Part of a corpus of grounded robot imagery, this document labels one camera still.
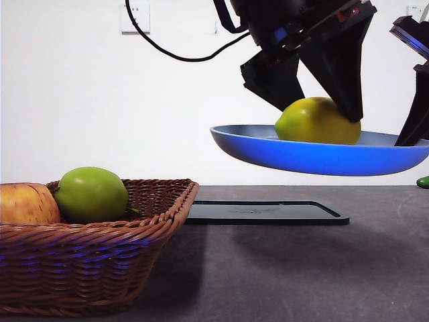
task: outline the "green object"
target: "green object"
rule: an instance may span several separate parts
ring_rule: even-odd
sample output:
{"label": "green object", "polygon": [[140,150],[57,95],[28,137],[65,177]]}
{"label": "green object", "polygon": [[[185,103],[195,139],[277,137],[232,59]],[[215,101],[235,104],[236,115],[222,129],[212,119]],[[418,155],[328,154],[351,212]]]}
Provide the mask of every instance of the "green object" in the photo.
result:
{"label": "green object", "polygon": [[75,222],[116,221],[125,214],[128,191],[113,172],[85,166],[61,178],[54,198],[61,214]]}
{"label": "green object", "polygon": [[429,176],[424,176],[423,178],[418,179],[417,185],[420,188],[429,189]]}

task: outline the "power socket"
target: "power socket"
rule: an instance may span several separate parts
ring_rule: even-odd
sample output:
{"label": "power socket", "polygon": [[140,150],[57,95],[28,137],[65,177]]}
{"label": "power socket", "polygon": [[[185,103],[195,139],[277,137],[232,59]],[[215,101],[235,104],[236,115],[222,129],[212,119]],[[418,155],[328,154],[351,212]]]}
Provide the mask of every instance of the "power socket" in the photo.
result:
{"label": "power socket", "polygon": [[[150,6],[149,3],[141,1],[130,1],[129,2],[131,11],[133,13],[135,22],[139,25],[140,29],[145,33],[150,33]],[[128,16],[127,7],[125,5],[120,6],[121,10],[121,32],[122,34],[138,34],[134,25]]]}
{"label": "power socket", "polygon": [[424,5],[407,5],[407,15],[411,15],[416,21],[420,21],[423,10]]}

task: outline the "wicker basket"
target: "wicker basket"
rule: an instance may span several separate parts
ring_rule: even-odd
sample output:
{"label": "wicker basket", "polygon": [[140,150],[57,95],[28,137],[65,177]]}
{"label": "wicker basket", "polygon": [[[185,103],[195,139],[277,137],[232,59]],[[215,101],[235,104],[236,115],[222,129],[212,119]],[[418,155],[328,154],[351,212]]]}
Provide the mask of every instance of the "wicker basket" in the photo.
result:
{"label": "wicker basket", "polygon": [[[185,222],[198,184],[123,180],[123,221],[0,225],[0,313],[90,316],[123,311]],[[57,182],[47,186],[54,192]]]}

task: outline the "blue plate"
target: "blue plate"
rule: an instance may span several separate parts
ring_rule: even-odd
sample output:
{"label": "blue plate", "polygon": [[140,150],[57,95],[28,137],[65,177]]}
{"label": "blue plate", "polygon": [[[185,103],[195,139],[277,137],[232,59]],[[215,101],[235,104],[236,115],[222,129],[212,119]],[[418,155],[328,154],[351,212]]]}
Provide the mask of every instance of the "blue plate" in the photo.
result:
{"label": "blue plate", "polygon": [[429,155],[429,141],[394,146],[397,136],[362,131],[355,145],[280,140],[273,125],[210,128],[217,145],[242,161],[280,170],[334,176],[379,176],[405,171]]}

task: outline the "table surface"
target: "table surface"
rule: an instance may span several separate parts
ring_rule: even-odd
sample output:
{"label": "table surface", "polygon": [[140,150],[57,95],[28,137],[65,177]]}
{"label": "table surface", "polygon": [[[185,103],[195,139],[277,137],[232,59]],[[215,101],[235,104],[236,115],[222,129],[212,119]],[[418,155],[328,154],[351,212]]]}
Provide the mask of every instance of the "table surface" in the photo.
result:
{"label": "table surface", "polygon": [[197,199],[320,201],[351,222],[184,225],[130,309],[77,321],[429,321],[429,190],[202,186]]}

